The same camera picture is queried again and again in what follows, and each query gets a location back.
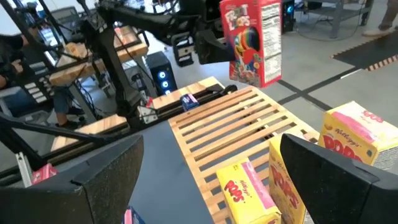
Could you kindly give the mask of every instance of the black floor mat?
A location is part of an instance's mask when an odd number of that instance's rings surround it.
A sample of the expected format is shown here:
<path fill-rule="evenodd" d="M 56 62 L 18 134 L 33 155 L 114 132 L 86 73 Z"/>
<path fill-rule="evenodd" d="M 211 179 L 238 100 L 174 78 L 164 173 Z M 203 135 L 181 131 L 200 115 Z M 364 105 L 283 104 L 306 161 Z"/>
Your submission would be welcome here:
<path fill-rule="evenodd" d="M 357 68 L 373 71 L 398 60 L 398 31 L 333 55 Z"/>

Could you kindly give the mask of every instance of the red object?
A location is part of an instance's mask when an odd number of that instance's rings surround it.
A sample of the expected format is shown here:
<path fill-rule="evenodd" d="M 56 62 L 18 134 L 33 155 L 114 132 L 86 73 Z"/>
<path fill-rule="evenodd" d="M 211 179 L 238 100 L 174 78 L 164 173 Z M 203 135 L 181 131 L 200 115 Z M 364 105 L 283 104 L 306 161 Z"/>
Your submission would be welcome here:
<path fill-rule="evenodd" d="M 32 184 L 40 183 L 41 181 L 48 179 L 57 173 L 57 170 L 51 164 L 47 164 L 38 171 L 33 172 Z"/>
<path fill-rule="evenodd" d="M 127 209 L 126 212 L 124 213 L 124 223 L 123 224 L 133 224 L 131 209 Z"/>
<path fill-rule="evenodd" d="M 259 88 L 282 78 L 281 0 L 222 0 L 229 78 Z"/>
<path fill-rule="evenodd" d="M 154 101 L 154 99 L 152 97 L 149 97 L 149 100 L 147 102 L 147 108 L 150 108 L 152 106 L 153 101 Z"/>

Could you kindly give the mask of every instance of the yellow cereal box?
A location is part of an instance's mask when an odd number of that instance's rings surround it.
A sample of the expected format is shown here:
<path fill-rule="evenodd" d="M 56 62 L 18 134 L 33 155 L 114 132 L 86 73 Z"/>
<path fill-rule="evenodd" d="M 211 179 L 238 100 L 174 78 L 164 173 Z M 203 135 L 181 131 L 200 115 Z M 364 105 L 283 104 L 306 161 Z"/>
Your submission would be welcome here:
<path fill-rule="evenodd" d="M 398 128 L 352 101 L 325 113 L 318 144 L 388 170 L 398 157 Z"/>
<path fill-rule="evenodd" d="M 288 131 L 287 133 L 305 139 L 300 131 Z M 280 153 L 281 139 L 282 136 L 273 137 L 269 144 L 269 168 L 271 170 L 269 174 L 269 193 L 282 212 L 282 221 L 285 224 L 313 224 L 311 216 L 305 209 L 305 205 L 287 173 L 282 154 Z"/>
<path fill-rule="evenodd" d="M 216 172 L 235 224 L 280 224 L 280 212 L 249 159 Z"/>

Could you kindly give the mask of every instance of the nutrition facts label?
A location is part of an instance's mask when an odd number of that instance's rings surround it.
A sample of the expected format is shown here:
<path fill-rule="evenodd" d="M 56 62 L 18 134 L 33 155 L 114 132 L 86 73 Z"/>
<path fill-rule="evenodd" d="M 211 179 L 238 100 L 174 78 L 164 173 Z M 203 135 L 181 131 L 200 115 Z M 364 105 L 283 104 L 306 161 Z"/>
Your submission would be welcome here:
<path fill-rule="evenodd" d="M 280 38 L 280 3 L 261 8 L 262 39 L 264 46 L 264 66 L 266 81 L 280 75 L 282 63 L 282 43 Z"/>

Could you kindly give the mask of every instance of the froot loops cereal box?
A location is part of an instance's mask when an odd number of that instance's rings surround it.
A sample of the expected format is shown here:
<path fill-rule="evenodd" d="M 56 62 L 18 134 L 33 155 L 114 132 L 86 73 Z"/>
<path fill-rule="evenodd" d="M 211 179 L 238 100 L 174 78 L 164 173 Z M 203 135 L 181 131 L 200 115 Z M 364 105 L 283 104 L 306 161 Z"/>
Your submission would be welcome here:
<path fill-rule="evenodd" d="M 220 2 L 226 45 L 235 56 L 229 78 L 266 87 L 281 79 L 280 0 Z"/>

